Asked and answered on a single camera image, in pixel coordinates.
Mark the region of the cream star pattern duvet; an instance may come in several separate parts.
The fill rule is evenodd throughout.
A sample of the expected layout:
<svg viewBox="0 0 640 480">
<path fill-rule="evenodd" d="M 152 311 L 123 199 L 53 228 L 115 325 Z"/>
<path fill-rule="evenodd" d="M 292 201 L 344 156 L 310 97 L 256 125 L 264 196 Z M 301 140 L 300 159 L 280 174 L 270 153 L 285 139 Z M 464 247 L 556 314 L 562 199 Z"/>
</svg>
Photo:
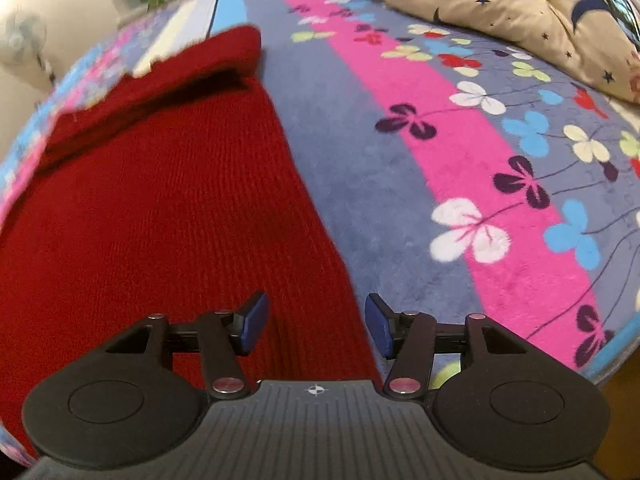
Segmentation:
<svg viewBox="0 0 640 480">
<path fill-rule="evenodd" d="M 512 42 L 608 96 L 639 101 L 639 0 L 383 0 Z"/>
</svg>

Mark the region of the white standing fan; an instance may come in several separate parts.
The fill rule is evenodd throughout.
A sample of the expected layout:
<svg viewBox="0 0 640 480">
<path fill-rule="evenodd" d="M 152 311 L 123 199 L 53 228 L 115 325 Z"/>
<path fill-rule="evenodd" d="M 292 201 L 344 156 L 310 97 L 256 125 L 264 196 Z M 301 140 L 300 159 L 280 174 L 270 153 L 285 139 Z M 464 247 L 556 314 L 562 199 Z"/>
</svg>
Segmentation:
<svg viewBox="0 0 640 480">
<path fill-rule="evenodd" d="M 40 90 L 56 84 L 54 69 L 44 54 L 47 32 L 46 21 L 35 12 L 14 10 L 1 18 L 1 67 Z"/>
</svg>

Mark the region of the dark red knit sweater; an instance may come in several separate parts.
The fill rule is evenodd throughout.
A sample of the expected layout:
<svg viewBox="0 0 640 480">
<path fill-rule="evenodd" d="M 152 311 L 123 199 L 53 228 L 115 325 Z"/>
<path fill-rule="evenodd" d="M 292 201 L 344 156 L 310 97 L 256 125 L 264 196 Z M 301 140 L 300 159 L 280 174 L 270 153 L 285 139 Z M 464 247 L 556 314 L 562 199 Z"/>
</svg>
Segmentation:
<svg viewBox="0 0 640 480">
<path fill-rule="evenodd" d="M 263 290 L 249 378 L 376 379 L 344 263 L 239 26 L 58 118 L 1 230 L 1 419 L 151 313 L 190 321 Z"/>
</svg>

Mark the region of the colourful floral bed blanket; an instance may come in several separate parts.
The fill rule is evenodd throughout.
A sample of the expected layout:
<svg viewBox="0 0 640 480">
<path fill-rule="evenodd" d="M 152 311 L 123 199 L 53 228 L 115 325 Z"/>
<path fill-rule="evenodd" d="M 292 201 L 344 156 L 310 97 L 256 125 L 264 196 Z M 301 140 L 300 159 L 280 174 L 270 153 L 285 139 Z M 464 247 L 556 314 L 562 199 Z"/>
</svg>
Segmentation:
<svg viewBox="0 0 640 480">
<path fill-rule="evenodd" d="M 591 460 L 513 471 L 459 451 L 421 404 L 384 396 L 392 363 L 364 319 L 370 294 L 442 324 L 481 313 L 598 389 L 638 348 L 638 110 L 519 46 L 417 22 L 381 0 L 194 0 L 163 10 L 88 51 L 36 108 L 1 165 L 1 229 L 58 118 L 239 26 L 262 38 L 259 82 L 343 260 L 378 378 L 252 379 L 244 362 L 257 341 L 239 359 L 248 396 L 213 403 L 175 448 L 117 469 L 40 456 L 23 425 L 27 393 L 24 436 L 1 419 L 2 476 L 594 476 Z"/>
</svg>

